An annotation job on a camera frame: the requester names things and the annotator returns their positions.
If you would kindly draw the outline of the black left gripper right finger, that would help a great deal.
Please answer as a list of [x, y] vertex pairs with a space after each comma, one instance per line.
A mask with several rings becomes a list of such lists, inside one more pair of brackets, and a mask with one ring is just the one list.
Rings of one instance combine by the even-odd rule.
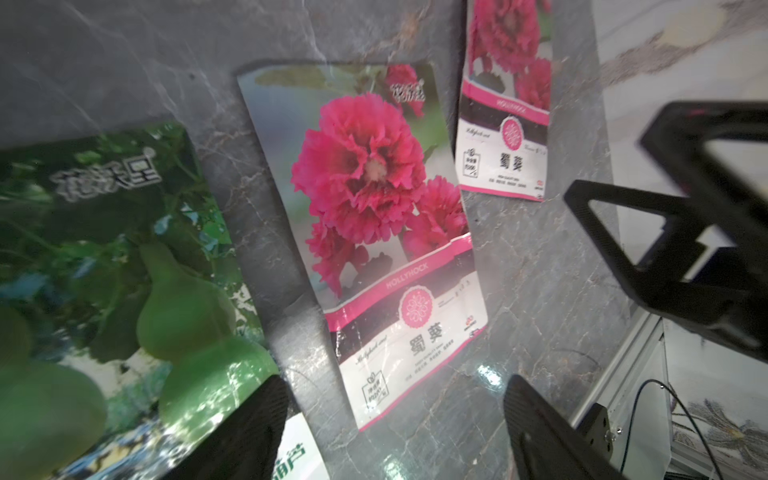
[[520, 479], [621, 479], [607, 409], [594, 403], [572, 427], [525, 378], [511, 377], [504, 417]]

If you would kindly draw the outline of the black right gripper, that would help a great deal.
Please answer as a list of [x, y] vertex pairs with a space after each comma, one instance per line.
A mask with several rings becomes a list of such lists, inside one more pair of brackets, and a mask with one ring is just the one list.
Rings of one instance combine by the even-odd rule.
[[[640, 146], [692, 201], [694, 211], [744, 250], [767, 250], [767, 201], [707, 147], [715, 140], [767, 142], [765, 101], [675, 101], [656, 114]], [[645, 310], [759, 362], [767, 361], [767, 287], [734, 247], [720, 247], [692, 280], [708, 224], [687, 198], [576, 180], [564, 200], [624, 292]], [[663, 219], [661, 234], [632, 262], [598, 218], [596, 201]]]

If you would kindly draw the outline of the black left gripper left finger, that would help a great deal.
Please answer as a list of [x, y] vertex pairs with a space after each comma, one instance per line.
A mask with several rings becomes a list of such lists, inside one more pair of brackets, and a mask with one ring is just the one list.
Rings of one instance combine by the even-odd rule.
[[163, 480], [270, 479], [288, 406], [287, 383], [269, 377]]

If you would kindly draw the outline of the small green gourd seed packet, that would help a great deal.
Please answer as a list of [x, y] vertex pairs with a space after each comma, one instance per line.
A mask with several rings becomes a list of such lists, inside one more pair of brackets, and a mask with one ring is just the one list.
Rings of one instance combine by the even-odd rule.
[[[181, 124], [2, 151], [3, 478], [163, 479], [273, 375]], [[270, 479], [325, 479], [288, 393]]]

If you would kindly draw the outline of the red flower seed packet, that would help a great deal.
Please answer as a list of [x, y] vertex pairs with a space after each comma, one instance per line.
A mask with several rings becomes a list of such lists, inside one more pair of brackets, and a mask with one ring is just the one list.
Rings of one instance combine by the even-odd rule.
[[366, 429], [489, 319], [433, 67], [283, 63], [237, 83]]

